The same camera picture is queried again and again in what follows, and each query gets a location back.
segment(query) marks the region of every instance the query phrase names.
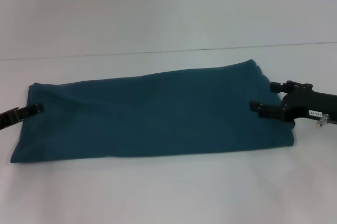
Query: white table surface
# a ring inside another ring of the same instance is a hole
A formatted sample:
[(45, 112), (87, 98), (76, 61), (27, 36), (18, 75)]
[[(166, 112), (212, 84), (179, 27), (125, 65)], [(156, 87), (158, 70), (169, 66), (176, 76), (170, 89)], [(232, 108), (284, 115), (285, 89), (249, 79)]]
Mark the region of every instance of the white table surface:
[(0, 59), (337, 42), (336, 0), (0, 0)]
[[(24, 106), (34, 82), (61, 84), (248, 59), (271, 81), (308, 82), (315, 91), (337, 94), (336, 51), (330, 44), (4, 60), (0, 111)], [(17, 124), (0, 131), (0, 223), (335, 223), (337, 127), (314, 125), (296, 120), (290, 148), (23, 165), (9, 162)]]

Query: black clip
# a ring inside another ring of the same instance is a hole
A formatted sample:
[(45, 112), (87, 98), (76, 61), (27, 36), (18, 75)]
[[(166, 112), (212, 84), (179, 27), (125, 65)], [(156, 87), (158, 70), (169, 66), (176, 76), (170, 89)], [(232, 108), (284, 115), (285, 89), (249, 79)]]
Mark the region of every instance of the black clip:
[(251, 101), (251, 111), (257, 112), (260, 117), (279, 119), (292, 122), (297, 118), (318, 120), (318, 127), (326, 123), (337, 124), (337, 95), (318, 93), (312, 90), (312, 84), (270, 83), (272, 92), (287, 93), (280, 105), (261, 104)]
[(23, 107), (21, 109), (17, 107), (7, 112), (1, 113), (0, 114), (0, 130), (8, 126), (17, 124), (23, 121), (24, 119), (32, 115), (38, 114), (40, 112), (44, 112), (43, 104), (41, 103), (33, 104), (27, 107)]

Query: white wall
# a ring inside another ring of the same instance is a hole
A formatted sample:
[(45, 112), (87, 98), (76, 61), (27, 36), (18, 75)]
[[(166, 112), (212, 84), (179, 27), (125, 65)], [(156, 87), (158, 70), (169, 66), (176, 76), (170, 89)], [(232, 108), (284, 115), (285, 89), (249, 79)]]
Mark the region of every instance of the white wall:
[(336, 0), (0, 0), (0, 58), (337, 42)]

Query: label sticker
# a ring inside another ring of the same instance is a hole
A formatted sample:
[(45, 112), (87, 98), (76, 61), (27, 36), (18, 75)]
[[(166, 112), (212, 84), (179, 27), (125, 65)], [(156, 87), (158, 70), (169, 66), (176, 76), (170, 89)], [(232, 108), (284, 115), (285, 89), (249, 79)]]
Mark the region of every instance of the label sticker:
[(323, 117), (323, 113), (317, 112), (317, 111), (311, 111), (311, 110), (309, 110), (309, 115), (315, 116), (315, 117)]

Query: teal fabric bag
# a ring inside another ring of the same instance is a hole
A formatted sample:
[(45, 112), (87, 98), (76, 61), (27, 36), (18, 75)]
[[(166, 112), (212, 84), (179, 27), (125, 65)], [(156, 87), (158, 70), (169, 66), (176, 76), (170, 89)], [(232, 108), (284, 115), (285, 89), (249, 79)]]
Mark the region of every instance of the teal fabric bag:
[(155, 157), (292, 146), (292, 124), (259, 118), (249, 102), (280, 104), (253, 60), (120, 79), (29, 87), (11, 162)]

